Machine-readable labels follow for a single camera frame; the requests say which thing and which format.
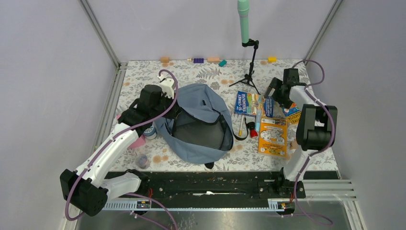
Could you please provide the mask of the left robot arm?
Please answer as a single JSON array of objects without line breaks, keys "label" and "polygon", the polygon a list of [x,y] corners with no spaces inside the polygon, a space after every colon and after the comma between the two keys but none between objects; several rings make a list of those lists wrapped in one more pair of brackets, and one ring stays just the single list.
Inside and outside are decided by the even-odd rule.
[{"label": "left robot arm", "polygon": [[59,179],[65,204],[65,217],[69,221],[81,217],[69,215],[69,206],[78,208],[82,214],[95,216],[114,198],[127,193],[142,197],[148,192],[148,183],[138,175],[127,172],[113,179],[106,175],[121,154],[152,123],[160,118],[173,118],[178,110],[179,86],[175,82],[167,85],[146,85],[133,103],[121,113],[118,123],[110,135],[95,152],[75,170],[65,169]]}]

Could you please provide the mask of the blue 91-storey treehouse book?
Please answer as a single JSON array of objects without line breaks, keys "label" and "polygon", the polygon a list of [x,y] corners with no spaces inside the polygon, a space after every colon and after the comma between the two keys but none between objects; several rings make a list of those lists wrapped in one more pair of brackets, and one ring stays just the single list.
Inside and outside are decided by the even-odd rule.
[{"label": "blue 91-storey treehouse book", "polygon": [[257,112],[261,109],[262,116],[272,118],[273,106],[274,101],[270,96],[264,98],[260,94],[238,91],[234,106],[234,113],[238,115],[256,117]]}]

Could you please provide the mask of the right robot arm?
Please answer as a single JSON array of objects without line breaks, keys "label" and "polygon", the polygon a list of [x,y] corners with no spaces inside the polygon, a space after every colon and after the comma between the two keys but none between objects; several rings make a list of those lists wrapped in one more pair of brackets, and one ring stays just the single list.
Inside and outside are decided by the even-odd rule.
[{"label": "right robot arm", "polygon": [[283,71],[282,80],[273,78],[266,91],[266,95],[271,95],[282,108],[289,109],[295,104],[301,111],[296,129],[296,142],[300,148],[272,184],[281,197],[297,190],[312,157],[331,147],[335,140],[338,109],[324,104],[308,89],[300,82],[298,69],[288,68]]}]

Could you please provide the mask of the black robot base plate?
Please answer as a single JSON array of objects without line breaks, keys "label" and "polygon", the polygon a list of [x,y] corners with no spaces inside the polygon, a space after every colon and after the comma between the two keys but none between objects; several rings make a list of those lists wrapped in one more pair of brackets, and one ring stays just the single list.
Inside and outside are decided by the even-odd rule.
[{"label": "black robot base plate", "polygon": [[302,182],[295,192],[276,193],[273,182],[279,172],[138,172],[141,185],[137,194],[161,203],[169,199],[220,197],[229,203],[248,199],[305,198]]}]

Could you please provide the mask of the blue grey backpack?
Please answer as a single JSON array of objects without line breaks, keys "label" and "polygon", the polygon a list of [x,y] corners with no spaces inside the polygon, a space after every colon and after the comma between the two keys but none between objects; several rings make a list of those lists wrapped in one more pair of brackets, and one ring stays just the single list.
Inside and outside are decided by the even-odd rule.
[{"label": "blue grey backpack", "polygon": [[223,98],[208,85],[179,89],[179,113],[155,121],[157,132],[182,160],[212,169],[234,144],[231,114]]}]

